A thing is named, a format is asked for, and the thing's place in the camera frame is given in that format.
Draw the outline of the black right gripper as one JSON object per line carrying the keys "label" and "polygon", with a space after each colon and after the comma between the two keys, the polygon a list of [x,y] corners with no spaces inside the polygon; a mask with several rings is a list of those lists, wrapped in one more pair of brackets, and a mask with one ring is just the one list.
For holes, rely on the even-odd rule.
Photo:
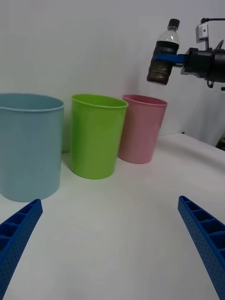
{"label": "black right gripper", "polygon": [[189,48],[186,54],[158,54],[154,61],[171,63],[173,67],[181,68],[182,75],[194,75],[206,80],[214,59],[213,49],[199,50]]}

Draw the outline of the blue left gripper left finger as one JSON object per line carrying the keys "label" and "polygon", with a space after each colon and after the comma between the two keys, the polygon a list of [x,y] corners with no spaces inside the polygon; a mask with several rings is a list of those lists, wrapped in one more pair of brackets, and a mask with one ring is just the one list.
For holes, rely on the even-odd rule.
{"label": "blue left gripper left finger", "polygon": [[3,299],[10,280],[43,213],[41,200],[36,199],[0,225],[0,299]]}

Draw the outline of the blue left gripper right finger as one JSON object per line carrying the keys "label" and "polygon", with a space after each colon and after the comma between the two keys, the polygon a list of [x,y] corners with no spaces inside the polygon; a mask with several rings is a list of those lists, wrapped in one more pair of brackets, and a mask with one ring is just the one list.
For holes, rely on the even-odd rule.
{"label": "blue left gripper right finger", "polygon": [[219,299],[225,299],[225,225],[180,196],[178,211],[195,244]]}

